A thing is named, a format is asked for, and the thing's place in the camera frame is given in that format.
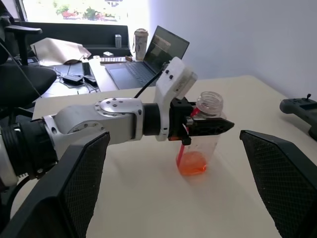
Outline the black power adapter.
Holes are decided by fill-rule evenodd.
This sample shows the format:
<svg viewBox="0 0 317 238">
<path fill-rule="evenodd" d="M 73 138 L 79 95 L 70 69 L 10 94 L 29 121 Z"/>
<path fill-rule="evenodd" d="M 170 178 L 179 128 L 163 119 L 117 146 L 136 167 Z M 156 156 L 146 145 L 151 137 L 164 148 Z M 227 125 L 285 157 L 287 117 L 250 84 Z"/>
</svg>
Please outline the black power adapter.
<svg viewBox="0 0 317 238">
<path fill-rule="evenodd" d="M 84 75 L 84 76 L 80 76 L 80 75 L 64 75 L 62 77 L 62 80 L 64 83 L 66 84 L 70 84 L 70 85 L 76 85 L 76 86 L 80 86 L 80 85 L 84 85 L 85 83 L 88 83 L 91 86 L 96 87 L 97 86 L 97 81 L 95 80 L 95 78 L 91 75 Z"/>
</svg>

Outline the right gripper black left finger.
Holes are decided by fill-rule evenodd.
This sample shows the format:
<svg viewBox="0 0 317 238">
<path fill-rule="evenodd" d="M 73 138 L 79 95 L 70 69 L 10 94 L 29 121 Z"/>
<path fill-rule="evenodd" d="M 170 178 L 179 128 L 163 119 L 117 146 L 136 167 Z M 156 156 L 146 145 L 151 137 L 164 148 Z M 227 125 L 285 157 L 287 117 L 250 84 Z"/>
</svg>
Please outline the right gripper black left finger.
<svg viewBox="0 0 317 238">
<path fill-rule="evenodd" d="M 71 144 L 36 183 L 0 238 L 86 238 L 109 141 L 105 132 Z"/>
</svg>

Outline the dark grey laptop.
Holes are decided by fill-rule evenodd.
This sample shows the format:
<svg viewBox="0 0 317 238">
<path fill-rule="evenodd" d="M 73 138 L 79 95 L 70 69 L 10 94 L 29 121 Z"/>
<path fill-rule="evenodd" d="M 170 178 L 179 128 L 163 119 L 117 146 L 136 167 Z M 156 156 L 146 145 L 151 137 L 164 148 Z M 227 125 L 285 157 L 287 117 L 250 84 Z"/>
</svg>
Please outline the dark grey laptop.
<svg viewBox="0 0 317 238">
<path fill-rule="evenodd" d="M 142 88 L 174 57 L 183 58 L 189 42 L 157 26 L 142 61 L 107 64 L 105 68 L 119 90 Z"/>
</svg>

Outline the clear bottle with orange drink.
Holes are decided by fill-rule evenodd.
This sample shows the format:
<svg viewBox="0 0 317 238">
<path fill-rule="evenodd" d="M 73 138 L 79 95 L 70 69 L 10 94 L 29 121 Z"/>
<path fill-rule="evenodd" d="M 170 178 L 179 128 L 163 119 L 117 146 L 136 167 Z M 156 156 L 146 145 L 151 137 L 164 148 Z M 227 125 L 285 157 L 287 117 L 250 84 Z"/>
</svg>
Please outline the clear bottle with orange drink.
<svg viewBox="0 0 317 238">
<path fill-rule="evenodd" d="M 226 118 L 223 110 L 223 98 L 220 94 L 205 91 L 200 94 L 190 117 L 192 119 Z M 191 144 L 180 147 L 176 164 L 183 176 L 199 175 L 206 171 L 220 135 L 197 136 L 191 138 Z"/>
</svg>

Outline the black desk partition panel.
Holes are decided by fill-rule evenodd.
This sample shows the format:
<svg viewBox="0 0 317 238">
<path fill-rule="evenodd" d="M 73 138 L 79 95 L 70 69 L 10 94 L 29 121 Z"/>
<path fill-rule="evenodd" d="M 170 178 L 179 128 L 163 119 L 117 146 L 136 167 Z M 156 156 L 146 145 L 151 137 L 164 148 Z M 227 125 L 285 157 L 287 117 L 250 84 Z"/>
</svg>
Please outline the black desk partition panel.
<svg viewBox="0 0 317 238">
<path fill-rule="evenodd" d="M 128 27 L 124 25 L 18 22 L 19 25 L 42 29 L 42 34 L 29 35 L 28 42 L 35 43 L 44 38 L 74 42 L 84 46 L 115 46 L 115 35 L 121 36 L 121 46 L 129 47 Z"/>
</svg>

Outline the grey handheld game controller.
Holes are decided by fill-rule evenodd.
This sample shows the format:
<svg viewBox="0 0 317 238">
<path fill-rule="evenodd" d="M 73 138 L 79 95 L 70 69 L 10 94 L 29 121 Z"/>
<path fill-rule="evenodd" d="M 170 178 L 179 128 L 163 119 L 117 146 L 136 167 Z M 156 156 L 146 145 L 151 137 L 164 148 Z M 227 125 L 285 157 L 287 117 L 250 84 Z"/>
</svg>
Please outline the grey handheld game controller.
<svg viewBox="0 0 317 238">
<path fill-rule="evenodd" d="M 285 114 L 294 114 L 311 127 L 309 136 L 317 142 L 317 102 L 312 100 L 311 94 L 303 98 L 284 99 L 279 108 Z"/>
</svg>

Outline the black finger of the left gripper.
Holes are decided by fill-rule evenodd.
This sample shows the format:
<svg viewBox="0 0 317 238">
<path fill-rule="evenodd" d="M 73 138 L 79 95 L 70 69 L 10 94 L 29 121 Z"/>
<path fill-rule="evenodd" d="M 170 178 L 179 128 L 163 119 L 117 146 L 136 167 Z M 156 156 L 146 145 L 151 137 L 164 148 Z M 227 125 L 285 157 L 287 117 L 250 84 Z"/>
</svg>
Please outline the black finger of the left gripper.
<svg viewBox="0 0 317 238">
<path fill-rule="evenodd" d="M 187 127 L 190 137 L 213 136 L 229 131 L 234 127 L 234 123 L 224 118 L 193 119 L 192 124 Z"/>
</svg>

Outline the beige patterned tumbler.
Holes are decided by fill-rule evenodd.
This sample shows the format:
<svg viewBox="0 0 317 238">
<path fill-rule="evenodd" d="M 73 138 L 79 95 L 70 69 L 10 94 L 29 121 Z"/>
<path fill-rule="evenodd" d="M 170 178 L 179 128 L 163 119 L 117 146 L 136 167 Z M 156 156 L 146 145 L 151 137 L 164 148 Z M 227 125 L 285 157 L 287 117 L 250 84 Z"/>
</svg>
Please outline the beige patterned tumbler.
<svg viewBox="0 0 317 238">
<path fill-rule="evenodd" d="M 136 60 L 142 61 L 147 50 L 148 31 L 139 28 L 134 32 L 134 49 Z"/>
</svg>

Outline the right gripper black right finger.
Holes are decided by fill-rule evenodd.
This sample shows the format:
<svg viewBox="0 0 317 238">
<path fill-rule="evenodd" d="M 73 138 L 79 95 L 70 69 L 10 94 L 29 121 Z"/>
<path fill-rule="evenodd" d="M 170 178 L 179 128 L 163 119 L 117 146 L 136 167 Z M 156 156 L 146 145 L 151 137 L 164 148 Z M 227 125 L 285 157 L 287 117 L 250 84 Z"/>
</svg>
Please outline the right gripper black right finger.
<svg viewBox="0 0 317 238">
<path fill-rule="evenodd" d="M 317 238 L 317 166 L 292 142 L 240 132 L 258 193 L 282 238 Z"/>
</svg>

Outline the black office chair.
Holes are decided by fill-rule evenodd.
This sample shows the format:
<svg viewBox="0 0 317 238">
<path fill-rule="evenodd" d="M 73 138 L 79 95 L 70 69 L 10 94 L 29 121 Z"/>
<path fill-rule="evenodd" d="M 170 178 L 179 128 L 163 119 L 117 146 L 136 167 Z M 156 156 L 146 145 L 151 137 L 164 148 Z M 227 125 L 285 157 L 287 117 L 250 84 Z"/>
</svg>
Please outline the black office chair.
<svg viewBox="0 0 317 238">
<path fill-rule="evenodd" d="M 0 16 L 0 119 L 32 117 L 28 108 L 57 78 L 50 68 L 28 64 L 26 37 L 39 34 L 40 28 L 14 25 L 10 16 Z"/>
</svg>

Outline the flat blister pack strip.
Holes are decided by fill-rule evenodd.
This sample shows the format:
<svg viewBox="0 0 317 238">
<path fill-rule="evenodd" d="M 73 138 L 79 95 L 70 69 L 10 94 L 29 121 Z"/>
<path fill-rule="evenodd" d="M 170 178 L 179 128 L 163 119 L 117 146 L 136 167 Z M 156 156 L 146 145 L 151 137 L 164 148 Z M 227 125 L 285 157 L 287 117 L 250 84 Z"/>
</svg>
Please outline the flat blister pack strip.
<svg viewBox="0 0 317 238">
<path fill-rule="evenodd" d="M 116 64 L 116 63 L 126 63 L 127 60 L 125 57 L 109 57 L 109 58 L 100 58 L 100 64 Z"/>
</svg>

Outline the brown paper sheet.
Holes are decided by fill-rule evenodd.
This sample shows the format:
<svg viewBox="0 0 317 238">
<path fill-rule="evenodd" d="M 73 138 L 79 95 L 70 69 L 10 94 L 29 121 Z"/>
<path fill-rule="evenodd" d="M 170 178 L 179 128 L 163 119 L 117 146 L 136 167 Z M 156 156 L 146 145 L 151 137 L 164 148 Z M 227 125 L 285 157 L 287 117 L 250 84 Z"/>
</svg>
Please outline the brown paper sheet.
<svg viewBox="0 0 317 238">
<path fill-rule="evenodd" d="M 43 66 L 77 63 L 91 56 L 81 44 L 53 38 L 44 38 L 31 44 L 30 47 Z"/>
</svg>

